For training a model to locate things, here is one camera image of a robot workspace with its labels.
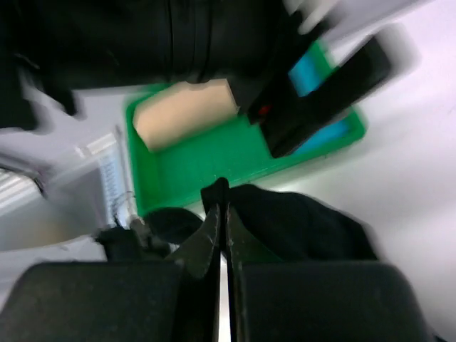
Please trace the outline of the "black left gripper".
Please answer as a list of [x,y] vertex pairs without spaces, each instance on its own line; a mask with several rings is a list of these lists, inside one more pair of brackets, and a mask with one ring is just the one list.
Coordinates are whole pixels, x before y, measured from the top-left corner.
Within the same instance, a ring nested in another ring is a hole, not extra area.
[[369,36],[317,89],[300,96],[287,73],[275,77],[249,107],[273,158],[295,152],[321,128],[392,77],[392,57],[380,35]]

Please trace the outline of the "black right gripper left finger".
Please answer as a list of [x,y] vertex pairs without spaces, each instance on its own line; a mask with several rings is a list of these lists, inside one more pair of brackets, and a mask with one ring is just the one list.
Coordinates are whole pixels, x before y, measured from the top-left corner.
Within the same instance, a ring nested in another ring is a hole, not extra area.
[[182,267],[173,341],[217,341],[221,213],[216,204],[200,228],[168,258]]

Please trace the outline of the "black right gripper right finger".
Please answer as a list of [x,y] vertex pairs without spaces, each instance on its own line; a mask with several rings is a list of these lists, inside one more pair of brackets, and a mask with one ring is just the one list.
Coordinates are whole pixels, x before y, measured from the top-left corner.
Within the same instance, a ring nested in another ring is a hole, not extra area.
[[227,207],[225,224],[225,256],[227,259],[229,318],[231,341],[244,340],[243,290],[241,271],[244,264],[280,262],[281,259],[265,247],[244,226],[235,207]]

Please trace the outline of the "black t shirt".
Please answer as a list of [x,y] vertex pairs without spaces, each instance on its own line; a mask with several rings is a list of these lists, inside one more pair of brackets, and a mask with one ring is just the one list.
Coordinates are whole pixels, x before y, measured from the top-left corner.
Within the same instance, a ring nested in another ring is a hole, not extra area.
[[[230,187],[226,179],[202,189],[205,209],[219,204],[233,207],[244,227],[267,249],[284,261],[376,260],[364,226],[348,215],[295,192],[273,192],[252,184]],[[195,213],[164,207],[145,217],[139,232],[110,227],[95,240],[110,260],[141,260],[147,254],[166,252],[151,239],[180,245],[194,234],[203,220]]]

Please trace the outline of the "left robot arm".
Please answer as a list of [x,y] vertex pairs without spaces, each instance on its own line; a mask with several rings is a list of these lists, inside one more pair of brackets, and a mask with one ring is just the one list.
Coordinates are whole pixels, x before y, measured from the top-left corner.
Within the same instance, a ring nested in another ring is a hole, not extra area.
[[289,71],[337,21],[332,5],[282,1],[3,1],[1,127],[37,130],[21,71],[76,115],[75,90],[168,82],[134,117],[151,150],[237,113],[272,157],[294,152],[394,73],[370,36],[307,95]]

